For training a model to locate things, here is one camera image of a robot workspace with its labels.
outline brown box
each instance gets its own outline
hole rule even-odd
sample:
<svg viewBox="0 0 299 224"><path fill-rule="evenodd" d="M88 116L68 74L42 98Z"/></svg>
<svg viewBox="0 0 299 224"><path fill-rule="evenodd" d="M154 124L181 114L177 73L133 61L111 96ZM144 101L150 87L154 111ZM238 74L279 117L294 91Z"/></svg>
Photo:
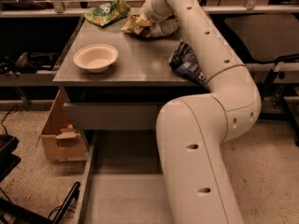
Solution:
<svg viewBox="0 0 299 224"><path fill-rule="evenodd" d="M58 93L41 133L47 160L82 161L87 159L88 148L77 130L67 129L69 124L64 112L64 98Z"/></svg>

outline bowl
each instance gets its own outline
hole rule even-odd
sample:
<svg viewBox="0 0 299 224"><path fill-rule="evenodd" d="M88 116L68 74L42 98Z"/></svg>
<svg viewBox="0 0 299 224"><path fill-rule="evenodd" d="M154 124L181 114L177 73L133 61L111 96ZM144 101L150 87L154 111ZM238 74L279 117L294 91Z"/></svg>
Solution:
<svg viewBox="0 0 299 224"><path fill-rule="evenodd" d="M74 63L82 69L100 73L106 71L118 55L118 51L110 45L94 44L78 50L74 56Z"/></svg>

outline drawer front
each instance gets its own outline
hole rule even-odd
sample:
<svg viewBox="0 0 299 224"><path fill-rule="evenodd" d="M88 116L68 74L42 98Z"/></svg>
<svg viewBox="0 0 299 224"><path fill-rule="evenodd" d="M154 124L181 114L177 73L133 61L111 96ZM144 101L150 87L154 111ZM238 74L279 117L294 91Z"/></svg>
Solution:
<svg viewBox="0 0 299 224"><path fill-rule="evenodd" d="M105 105L65 103L74 127L85 130L155 129L157 105Z"/></svg>

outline white robotic arm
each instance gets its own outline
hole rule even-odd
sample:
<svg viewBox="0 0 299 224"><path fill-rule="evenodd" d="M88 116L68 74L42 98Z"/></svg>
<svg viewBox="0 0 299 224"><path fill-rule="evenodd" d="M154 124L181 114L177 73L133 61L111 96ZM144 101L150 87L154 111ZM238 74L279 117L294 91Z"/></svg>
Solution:
<svg viewBox="0 0 299 224"><path fill-rule="evenodd" d="M221 157L220 143L252 127L261 98L247 68L198 0L147 0L153 22L175 12L206 77L210 94L167 103L157 143L176 224L243 223Z"/></svg>

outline beige floor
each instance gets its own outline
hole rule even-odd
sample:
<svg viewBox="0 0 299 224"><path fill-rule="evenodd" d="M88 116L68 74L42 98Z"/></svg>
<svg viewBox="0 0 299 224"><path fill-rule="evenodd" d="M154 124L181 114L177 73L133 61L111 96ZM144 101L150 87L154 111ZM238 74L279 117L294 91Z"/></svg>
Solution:
<svg viewBox="0 0 299 224"><path fill-rule="evenodd" d="M7 104L0 111L9 107ZM34 105L28 111L19 110L7 117L4 124L8 133L20 139L14 153L22 161L0 184L12 202L44 217L61 204L74 182L81 180L84 168L83 161L45 159L38 136L48 112L49 105ZM299 149L294 140L288 122L259 120L249 132L223 144L223 158L245 223L299 223ZM117 154L121 162L116 165L108 148L102 149L107 157L99 155L92 187L95 194L89 203L86 223L173 223L163 176L150 169L154 160L146 159L144 152L131 145L131 154L121 151ZM147 151L153 155L155 147ZM130 159L130 155L143 158ZM73 216L67 213L64 223L72 223Z"/></svg>

